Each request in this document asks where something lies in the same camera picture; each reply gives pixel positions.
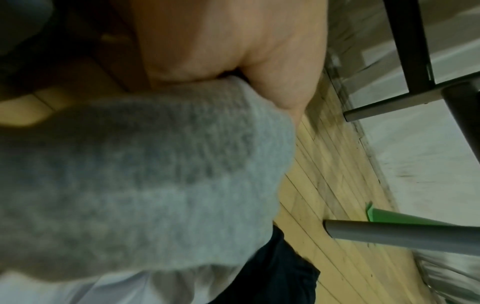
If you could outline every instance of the gray metal pole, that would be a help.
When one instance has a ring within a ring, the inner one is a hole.
[[[480,227],[325,220],[332,238],[480,256]]]

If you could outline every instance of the green plastic piece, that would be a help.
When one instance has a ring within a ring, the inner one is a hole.
[[[397,212],[391,212],[386,210],[380,210],[374,208],[370,203],[366,207],[366,215],[368,221],[375,223],[395,223],[395,224],[418,224],[418,225],[450,225],[448,223],[435,221],[418,216],[406,215]]]

